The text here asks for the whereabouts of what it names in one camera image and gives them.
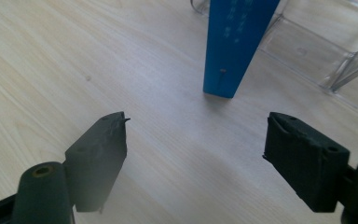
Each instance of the wood grain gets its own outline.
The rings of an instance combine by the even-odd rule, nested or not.
[[[355,166],[358,111],[262,51],[234,99],[203,94],[206,32],[187,1],[0,0],[0,199],[123,110],[128,158],[104,213],[77,223],[339,223],[261,158],[267,116],[303,119]]]

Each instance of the blue rectangular object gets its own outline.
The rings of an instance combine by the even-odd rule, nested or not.
[[[203,90],[234,97],[280,0],[211,0]]]

